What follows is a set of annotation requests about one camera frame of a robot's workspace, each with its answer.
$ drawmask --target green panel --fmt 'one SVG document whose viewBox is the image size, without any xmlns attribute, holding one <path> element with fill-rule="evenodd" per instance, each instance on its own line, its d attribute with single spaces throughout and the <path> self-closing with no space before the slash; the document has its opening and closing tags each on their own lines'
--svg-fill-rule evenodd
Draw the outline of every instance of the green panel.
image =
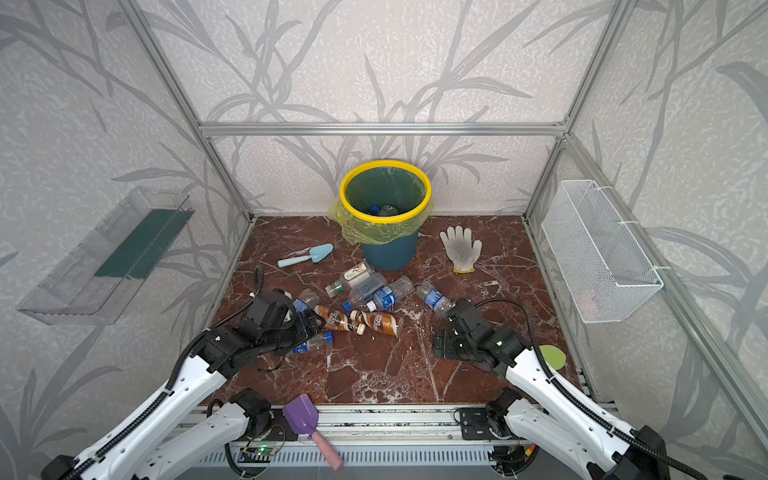
<svg viewBox="0 0 768 480">
<path fill-rule="evenodd" d="M 152 210 L 123 243 L 107 258 L 95 276 L 146 279 L 176 235 L 192 216 L 192 210 Z"/>
</svg>

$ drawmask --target plastic bottle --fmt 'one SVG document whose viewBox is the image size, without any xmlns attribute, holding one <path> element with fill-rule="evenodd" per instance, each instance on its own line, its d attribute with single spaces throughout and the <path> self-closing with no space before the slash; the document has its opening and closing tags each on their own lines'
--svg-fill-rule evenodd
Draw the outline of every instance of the plastic bottle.
<svg viewBox="0 0 768 480">
<path fill-rule="evenodd" d="M 296 309 L 296 313 L 301 315 L 307 310 L 315 308 L 319 303 L 320 297 L 308 288 L 299 293 L 299 296 L 293 301 L 293 308 Z"/>
<path fill-rule="evenodd" d="M 386 278 L 381 273 L 374 273 L 373 275 L 369 276 L 368 279 L 365 282 L 360 283 L 358 286 L 352 289 L 351 292 L 349 292 L 349 296 L 346 299 L 346 302 L 342 303 L 342 306 L 344 306 L 344 310 L 347 312 L 350 312 L 352 310 L 360 310 L 362 309 L 366 303 L 368 303 L 368 300 L 370 300 L 371 295 L 383 286 L 386 285 Z M 352 306 L 349 310 L 346 309 L 345 303 Z"/>
<path fill-rule="evenodd" d="M 328 327 L 328 329 L 354 332 L 358 335 L 362 335 L 366 331 L 365 323 L 361 323 L 358 320 L 350 320 L 348 316 L 344 315 L 339 310 L 334 310 L 328 306 L 316 306 L 315 313 L 326 319 L 326 327 Z"/>
<path fill-rule="evenodd" d="M 403 275 L 389 285 L 385 285 L 373 292 L 373 295 L 371 295 L 368 302 L 364 302 L 364 300 L 358 301 L 357 303 L 344 302 L 341 305 L 347 312 L 351 312 L 352 310 L 362 310 L 367 312 L 391 310 L 395 303 L 399 302 L 404 296 L 413 293 L 413 290 L 413 283 L 407 276 Z M 353 293 L 354 291 L 349 295 L 350 299 L 352 298 Z"/>
<path fill-rule="evenodd" d="M 342 273 L 337 281 L 326 286 L 326 293 L 328 293 L 329 297 L 333 298 L 340 293 L 349 292 L 362 282 L 368 280 L 374 273 L 373 268 L 364 260 L 362 263 L 358 263 L 353 268 Z"/>
<path fill-rule="evenodd" d="M 377 217 L 394 217 L 395 215 L 400 215 L 400 212 L 392 205 L 383 205 L 376 214 Z"/>
<path fill-rule="evenodd" d="M 424 300 L 439 317 L 447 316 L 448 311 L 453 307 L 453 302 L 445 298 L 434 285 L 427 281 L 419 285 L 419 288 L 416 289 L 416 295 Z"/>
<path fill-rule="evenodd" d="M 320 333 L 319 335 L 312 337 L 301 345 L 293 347 L 293 353 L 307 353 L 312 352 L 313 350 L 322 349 L 326 343 L 331 343 L 332 341 L 333 333 Z"/>
<path fill-rule="evenodd" d="M 402 330 L 402 322 L 388 313 L 366 313 L 359 310 L 353 310 L 349 317 L 352 320 L 365 322 L 369 328 L 372 328 L 377 332 L 386 333 L 387 335 L 399 336 L 400 331 Z"/>
</svg>

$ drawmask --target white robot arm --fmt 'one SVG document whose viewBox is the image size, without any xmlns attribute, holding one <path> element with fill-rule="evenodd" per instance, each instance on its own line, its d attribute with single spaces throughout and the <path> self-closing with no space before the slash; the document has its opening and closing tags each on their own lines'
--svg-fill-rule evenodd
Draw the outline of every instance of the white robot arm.
<svg viewBox="0 0 768 480">
<path fill-rule="evenodd" d="M 172 480 L 222 444 L 243 435 L 262 435 L 272 422 L 271 404 L 246 389 L 204 422 L 162 443 L 191 409 L 240 368 L 265 352 L 285 352 L 319 332 L 322 318 L 297 314 L 286 298 L 282 293 L 261 293 L 239 327 L 219 325 L 201 334 L 180 357 L 170 388 L 161 386 L 76 458 L 57 457 L 43 471 L 43 480 Z M 482 319 L 477 307 L 489 301 L 517 305 L 507 299 L 477 306 L 459 300 L 449 312 L 454 329 L 437 332 L 432 347 L 437 358 L 469 360 L 503 376 L 538 403 L 534 407 L 519 392 L 505 389 L 486 406 L 494 435 L 533 442 L 584 480 L 669 478 L 668 465 L 706 480 L 668 458 L 664 441 L 652 429 L 634 429 L 563 379 L 546 364 L 535 339 L 529 345 L 511 328 L 496 329 Z M 284 322 L 289 311 L 292 320 Z M 159 405 L 151 408 L 160 397 Z"/>
</svg>

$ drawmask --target blue bottle label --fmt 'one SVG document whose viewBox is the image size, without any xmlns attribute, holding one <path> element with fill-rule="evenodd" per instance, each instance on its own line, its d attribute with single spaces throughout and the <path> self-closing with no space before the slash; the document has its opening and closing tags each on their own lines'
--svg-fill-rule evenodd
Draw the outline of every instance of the blue bottle label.
<svg viewBox="0 0 768 480">
<path fill-rule="evenodd" d="M 429 305 L 434 309 L 435 305 L 437 305 L 437 302 L 439 302 L 441 298 L 442 298 L 442 295 L 440 294 L 440 292 L 438 292 L 437 290 L 433 290 L 429 292 L 429 295 L 427 295 L 424 301 L 427 303 L 427 305 Z"/>
<path fill-rule="evenodd" d="M 296 309 L 296 313 L 304 313 L 310 309 L 310 306 L 301 300 L 294 300 L 293 307 Z"/>
<path fill-rule="evenodd" d="M 383 310 L 389 310 L 397 301 L 395 294 L 392 293 L 392 289 L 388 286 L 378 289 L 373 293 L 373 296 L 381 301 Z"/>
</svg>

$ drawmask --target brown bottle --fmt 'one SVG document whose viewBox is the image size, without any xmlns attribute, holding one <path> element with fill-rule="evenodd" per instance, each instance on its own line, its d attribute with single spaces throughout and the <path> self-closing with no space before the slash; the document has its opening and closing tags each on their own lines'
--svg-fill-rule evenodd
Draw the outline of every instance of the brown bottle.
<svg viewBox="0 0 768 480">
<path fill-rule="evenodd" d="M 399 336 L 402 329 L 402 322 L 397 320 L 394 316 L 384 312 L 361 312 L 359 310 L 353 310 L 349 317 L 355 321 L 365 322 L 365 324 L 374 329 L 377 332 L 386 333 L 387 335 Z"/>
<path fill-rule="evenodd" d="M 333 310 L 324 305 L 318 305 L 314 310 L 315 313 L 326 319 L 326 327 L 328 327 L 328 329 L 354 332 L 358 335 L 362 335 L 366 331 L 365 323 L 361 323 L 358 320 L 350 320 L 339 310 Z"/>
</svg>

